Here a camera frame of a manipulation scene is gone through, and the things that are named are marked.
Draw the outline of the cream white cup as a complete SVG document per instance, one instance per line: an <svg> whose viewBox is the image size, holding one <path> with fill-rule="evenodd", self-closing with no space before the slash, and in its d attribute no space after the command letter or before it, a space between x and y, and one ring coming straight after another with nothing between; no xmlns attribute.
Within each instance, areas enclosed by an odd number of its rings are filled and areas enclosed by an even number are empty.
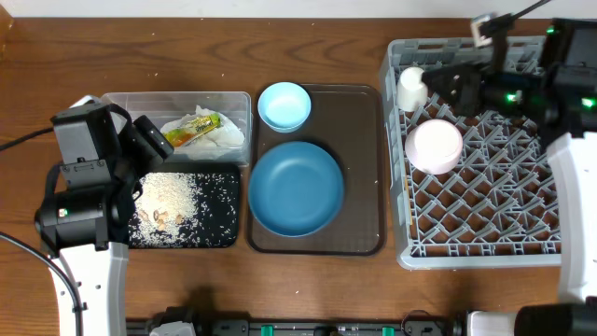
<svg viewBox="0 0 597 336"><path fill-rule="evenodd" d="M423 83L424 70L412 66L403 70L396 86L396 104L399 109L414 112L426 104L428 88Z"/></svg>

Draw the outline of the pink bowl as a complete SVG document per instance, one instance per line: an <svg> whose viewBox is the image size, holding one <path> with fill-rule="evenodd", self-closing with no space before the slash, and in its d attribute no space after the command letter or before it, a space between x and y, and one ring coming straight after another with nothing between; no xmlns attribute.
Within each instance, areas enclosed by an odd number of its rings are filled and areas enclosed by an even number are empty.
<svg viewBox="0 0 597 336"><path fill-rule="evenodd" d="M410 164L430 175L443 175L456 167L464 147L459 130L443 119L430 119L407 136L405 153Z"/></svg>

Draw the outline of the light blue bowl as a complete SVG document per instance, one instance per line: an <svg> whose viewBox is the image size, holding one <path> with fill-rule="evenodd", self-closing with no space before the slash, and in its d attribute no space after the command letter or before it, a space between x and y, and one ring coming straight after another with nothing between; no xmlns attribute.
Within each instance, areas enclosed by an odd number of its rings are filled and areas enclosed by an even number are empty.
<svg viewBox="0 0 597 336"><path fill-rule="evenodd" d="M267 87L257 100L261 120L278 133L292 133L308 119L312 99L299 84L277 82Z"/></svg>

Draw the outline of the dark blue plate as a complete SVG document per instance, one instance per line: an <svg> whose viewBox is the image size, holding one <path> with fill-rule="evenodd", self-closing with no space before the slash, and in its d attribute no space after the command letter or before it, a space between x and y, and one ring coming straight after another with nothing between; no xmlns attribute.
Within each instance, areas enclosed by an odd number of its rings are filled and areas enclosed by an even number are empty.
<svg viewBox="0 0 597 336"><path fill-rule="evenodd" d="M249 181L252 215L266 230L284 237L320 231L339 214L344 179L336 160L309 142L287 142L258 161Z"/></svg>

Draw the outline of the yellow green snack wrapper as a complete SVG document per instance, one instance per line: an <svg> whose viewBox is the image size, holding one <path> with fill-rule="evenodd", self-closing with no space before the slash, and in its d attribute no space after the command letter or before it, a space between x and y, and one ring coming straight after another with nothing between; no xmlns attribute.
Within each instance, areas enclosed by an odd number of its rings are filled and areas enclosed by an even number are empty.
<svg viewBox="0 0 597 336"><path fill-rule="evenodd" d="M219 115L213 113L191 119L178 128L163 133L163 135L173 147L183 147L220 126L221 119Z"/></svg>

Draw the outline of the white napkin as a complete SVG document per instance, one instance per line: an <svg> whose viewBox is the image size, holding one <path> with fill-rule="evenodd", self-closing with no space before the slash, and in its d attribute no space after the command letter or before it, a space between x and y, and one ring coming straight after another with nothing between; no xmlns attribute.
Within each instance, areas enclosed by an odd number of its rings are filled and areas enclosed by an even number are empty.
<svg viewBox="0 0 597 336"><path fill-rule="evenodd" d="M241 129L228 117L220 112L213 111L208 108L203 108L197 105L194 114L186 114L181 119L170 121L161 127L160 132L166 133L172 129L178 128L181 124L194 119L198 116L206 116L217 113L221 119L221 126L215 130L203 135L200 138L192 141L189 145L176 148L192 147L239 147L244 143L245 136Z"/></svg>

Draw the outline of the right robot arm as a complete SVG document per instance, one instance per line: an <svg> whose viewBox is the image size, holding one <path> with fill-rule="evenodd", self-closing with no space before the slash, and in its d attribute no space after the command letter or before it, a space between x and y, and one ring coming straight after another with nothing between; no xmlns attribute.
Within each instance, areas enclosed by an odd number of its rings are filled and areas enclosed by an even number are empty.
<svg viewBox="0 0 597 336"><path fill-rule="evenodd" d="M492 109L526 117L538 130L556 184L561 231L558 302L513 314L468 314L466 335L593 335L596 332L596 22L555 19L547 30L542 75L510 73L507 34L516 16L471 22L474 43L492 46L486 63L427 71L423 83L454 111Z"/></svg>

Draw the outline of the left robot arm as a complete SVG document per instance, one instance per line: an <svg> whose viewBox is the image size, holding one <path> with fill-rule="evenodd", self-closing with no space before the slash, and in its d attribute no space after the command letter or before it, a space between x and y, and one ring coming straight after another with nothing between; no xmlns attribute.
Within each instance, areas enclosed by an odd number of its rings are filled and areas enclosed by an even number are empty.
<svg viewBox="0 0 597 336"><path fill-rule="evenodd" d="M141 178L172 145L146 116L85 96L51 118L62 154L35 226L50 261L62 335L123 335L129 221Z"/></svg>

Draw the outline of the grey dishwasher rack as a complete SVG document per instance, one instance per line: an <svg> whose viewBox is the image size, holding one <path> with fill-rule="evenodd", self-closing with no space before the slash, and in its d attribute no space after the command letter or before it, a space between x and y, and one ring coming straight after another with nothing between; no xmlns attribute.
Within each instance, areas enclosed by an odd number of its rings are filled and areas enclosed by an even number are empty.
<svg viewBox="0 0 597 336"><path fill-rule="evenodd" d="M380 69L390 168L396 260L408 270L551 267L561 262L555 181L535 125L492 110L454 115L437 94L412 112L397 104L401 73L487 62L489 49L468 38L398 39ZM456 166L444 175L419 171L404 153L407 136L442 119L461 133Z"/></svg>

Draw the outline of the clear plastic waste bin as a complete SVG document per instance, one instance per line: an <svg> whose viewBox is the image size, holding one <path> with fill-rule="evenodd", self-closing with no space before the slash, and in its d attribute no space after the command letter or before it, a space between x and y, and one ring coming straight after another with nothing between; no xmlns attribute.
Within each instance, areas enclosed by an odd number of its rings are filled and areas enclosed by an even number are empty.
<svg viewBox="0 0 597 336"><path fill-rule="evenodd" d="M245 136L242 145L176 148L168 161L221 161L241 166L250 161L253 115L251 97L244 91L109 92L102 96L102 101L120 105L134 119L147 116L159 130L170 121L194 114L197 105L220 112L241 129Z"/></svg>

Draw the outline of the dark brown serving tray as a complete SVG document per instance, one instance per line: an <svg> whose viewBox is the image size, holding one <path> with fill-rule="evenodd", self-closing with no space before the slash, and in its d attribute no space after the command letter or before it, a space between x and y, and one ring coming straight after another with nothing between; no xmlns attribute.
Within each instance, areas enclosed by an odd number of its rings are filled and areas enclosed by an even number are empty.
<svg viewBox="0 0 597 336"><path fill-rule="evenodd" d="M381 96L366 85L305 84L303 88L312 99L309 118L292 133L277 133L256 118L253 161L288 141L321 147L342 170L342 208L326 227L297 238L277 235L248 214L247 242L261 253L374 255L386 236Z"/></svg>

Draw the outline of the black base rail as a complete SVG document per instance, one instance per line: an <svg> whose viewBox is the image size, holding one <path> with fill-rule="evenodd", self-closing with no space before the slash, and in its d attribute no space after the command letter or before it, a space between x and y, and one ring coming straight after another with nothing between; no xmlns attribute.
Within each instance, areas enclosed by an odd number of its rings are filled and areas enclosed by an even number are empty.
<svg viewBox="0 0 597 336"><path fill-rule="evenodd" d="M201 315L190 307L169 307L149 319L129 318L128 335L148 335L165 324L190 325L201 336L465 336L465 322L414 310L399 321L255 319L248 314Z"/></svg>

